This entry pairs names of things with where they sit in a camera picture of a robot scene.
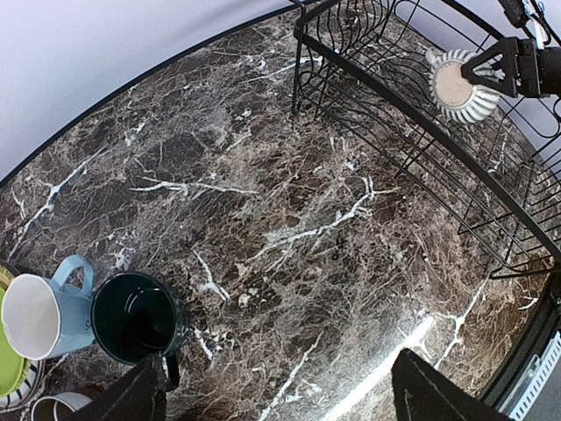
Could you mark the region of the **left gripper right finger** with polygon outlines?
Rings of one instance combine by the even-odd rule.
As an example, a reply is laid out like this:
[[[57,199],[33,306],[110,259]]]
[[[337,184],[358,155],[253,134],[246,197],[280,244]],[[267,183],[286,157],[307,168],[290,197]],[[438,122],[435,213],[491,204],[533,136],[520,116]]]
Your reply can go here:
[[[486,421],[508,416],[466,394],[408,348],[391,369],[394,407],[399,421]]]

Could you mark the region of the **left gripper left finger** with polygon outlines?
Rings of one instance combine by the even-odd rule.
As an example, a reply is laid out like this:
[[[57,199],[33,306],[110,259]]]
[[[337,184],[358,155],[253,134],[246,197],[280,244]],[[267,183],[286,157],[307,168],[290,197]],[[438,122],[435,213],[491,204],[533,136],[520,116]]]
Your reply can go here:
[[[166,386],[161,360],[146,357],[85,406],[85,419],[165,420]]]

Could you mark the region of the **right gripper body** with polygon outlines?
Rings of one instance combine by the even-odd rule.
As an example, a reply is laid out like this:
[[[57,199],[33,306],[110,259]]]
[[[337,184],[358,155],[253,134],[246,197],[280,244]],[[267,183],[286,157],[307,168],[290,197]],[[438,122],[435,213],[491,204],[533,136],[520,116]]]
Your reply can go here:
[[[518,39],[516,95],[560,96],[560,47],[538,49],[533,39]]]

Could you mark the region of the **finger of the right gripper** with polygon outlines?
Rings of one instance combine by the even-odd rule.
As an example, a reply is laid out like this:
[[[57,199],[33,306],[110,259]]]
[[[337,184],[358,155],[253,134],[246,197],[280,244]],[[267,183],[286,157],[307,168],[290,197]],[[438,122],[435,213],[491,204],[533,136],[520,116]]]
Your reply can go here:
[[[472,84],[493,89],[504,96],[518,96],[516,79],[513,78],[497,79],[485,75],[468,75],[466,79]]]
[[[518,76],[518,53],[518,38],[499,39],[487,50],[465,63],[461,67],[461,75],[465,79],[474,79],[477,76],[475,69],[491,61],[494,70],[500,70],[507,78],[516,78]]]

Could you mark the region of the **striped ceramic bowl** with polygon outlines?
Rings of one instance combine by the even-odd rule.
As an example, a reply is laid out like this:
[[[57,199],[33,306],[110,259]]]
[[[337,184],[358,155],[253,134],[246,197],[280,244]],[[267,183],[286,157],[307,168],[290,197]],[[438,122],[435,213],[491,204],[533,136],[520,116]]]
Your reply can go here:
[[[475,56],[475,52],[465,49],[443,52],[430,48],[425,52],[425,59],[430,65],[432,102],[447,118],[465,125],[488,118],[501,98],[499,92],[471,84],[461,75],[461,67]]]

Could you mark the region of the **dark green cup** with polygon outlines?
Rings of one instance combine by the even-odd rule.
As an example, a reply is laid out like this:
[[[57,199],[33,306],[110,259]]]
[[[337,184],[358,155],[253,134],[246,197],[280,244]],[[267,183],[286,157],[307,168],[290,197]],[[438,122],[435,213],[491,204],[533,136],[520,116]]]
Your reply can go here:
[[[155,356],[167,367],[166,390],[179,387],[189,314],[169,287],[144,273],[117,273],[97,289],[90,316],[96,342],[110,357],[136,365]]]

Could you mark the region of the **brown ceramic cup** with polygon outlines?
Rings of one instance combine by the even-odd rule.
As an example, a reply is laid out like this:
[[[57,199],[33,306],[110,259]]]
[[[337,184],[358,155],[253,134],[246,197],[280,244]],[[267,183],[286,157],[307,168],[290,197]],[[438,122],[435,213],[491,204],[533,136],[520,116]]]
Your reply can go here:
[[[55,396],[43,396],[32,406],[31,420],[62,420],[91,402],[92,399],[89,396],[78,392],[63,392]]]

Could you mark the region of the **white blue striped plate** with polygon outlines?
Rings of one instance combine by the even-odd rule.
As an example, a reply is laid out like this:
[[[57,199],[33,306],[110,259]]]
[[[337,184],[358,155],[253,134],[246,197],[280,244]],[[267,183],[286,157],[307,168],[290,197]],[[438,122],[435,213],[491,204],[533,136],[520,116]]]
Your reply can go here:
[[[30,362],[27,377],[19,389],[8,396],[1,397],[1,410],[15,410],[25,406],[37,394],[39,385],[45,374],[46,363],[41,360],[28,360]]]

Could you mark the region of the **light blue mug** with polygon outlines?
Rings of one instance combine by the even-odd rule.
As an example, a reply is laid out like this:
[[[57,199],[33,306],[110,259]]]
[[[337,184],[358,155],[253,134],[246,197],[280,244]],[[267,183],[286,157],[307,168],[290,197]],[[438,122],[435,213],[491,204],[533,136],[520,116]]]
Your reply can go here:
[[[16,276],[1,308],[10,346],[26,359],[46,360],[92,345],[93,287],[94,270],[80,255],[65,258],[50,278]]]

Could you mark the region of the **lime green plastic plate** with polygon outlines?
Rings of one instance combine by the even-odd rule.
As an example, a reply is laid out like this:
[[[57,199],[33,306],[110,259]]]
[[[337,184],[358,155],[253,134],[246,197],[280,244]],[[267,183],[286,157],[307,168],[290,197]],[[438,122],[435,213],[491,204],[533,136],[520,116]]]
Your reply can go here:
[[[8,396],[24,383],[30,362],[13,350],[1,325],[1,397]]]

